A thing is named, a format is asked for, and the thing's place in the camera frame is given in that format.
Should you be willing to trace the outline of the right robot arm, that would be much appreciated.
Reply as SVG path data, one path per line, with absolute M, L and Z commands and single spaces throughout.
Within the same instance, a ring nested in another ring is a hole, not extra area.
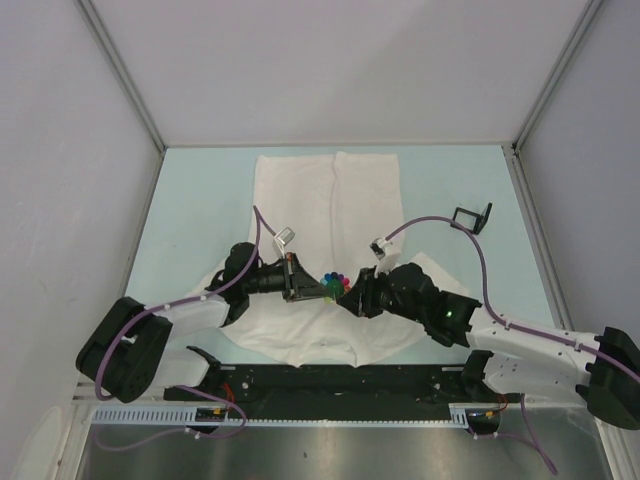
M 439 289 L 415 263 L 388 273 L 364 268 L 337 302 L 357 317 L 390 313 L 413 320 L 437 343 L 470 349 L 461 388 L 473 401 L 494 392 L 582 401 L 609 425 L 639 427 L 639 349 L 620 329 L 537 328 Z

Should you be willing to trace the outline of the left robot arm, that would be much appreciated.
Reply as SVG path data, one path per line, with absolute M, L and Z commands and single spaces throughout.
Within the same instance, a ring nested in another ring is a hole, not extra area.
M 231 248 L 224 269 L 194 297 L 152 308 L 129 296 L 118 299 L 80 349 L 75 367 L 100 383 L 103 396 L 123 403 L 138 399 L 152 386 L 167 386 L 172 376 L 186 380 L 187 389 L 197 398 L 210 399 L 220 390 L 220 374 L 192 350 L 174 358 L 176 363 L 188 364 L 187 369 L 171 368 L 167 344 L 232 324 L 248 309 L 251 295 L 267 293 L 280 293 L 286 302 L 329 295 L 327 284 L 306 272 L 296 254 L 289 252 L 266 264 L 256 245 L 238 243 Z

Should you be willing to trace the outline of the rainbow plush flower brooch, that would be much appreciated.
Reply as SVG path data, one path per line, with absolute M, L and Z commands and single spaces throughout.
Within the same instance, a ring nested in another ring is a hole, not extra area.
M 326 303 L 335 303 L 351 290 L 350 279 L 338 272 L 327 272 L 320 278 L 321 285 L 325 288 Z

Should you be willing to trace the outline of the white t-shirt garment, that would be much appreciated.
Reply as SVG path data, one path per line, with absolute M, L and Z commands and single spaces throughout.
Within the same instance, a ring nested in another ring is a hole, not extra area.
M 206 278 L 231 246 L 258 239 L 264 260 L 276 257 L 271 233 L 295 231 L 291 249 L 314 277 L 335 271 L 355 278 L 374 264 L 369 245 L 404 221 L 395 155 L 348 154 L 258 158 L 253 173 L 218 174 L 203 227 L 212 259 Z M 323 300 L 285 302 L 258 294 L 232 325 L 207 329 L 197 346 L 229 363 L 293 366 L 342 363 L 454 364 L 468 351 L 446 348 L 410 320 L 382 314 L 358 318 Z

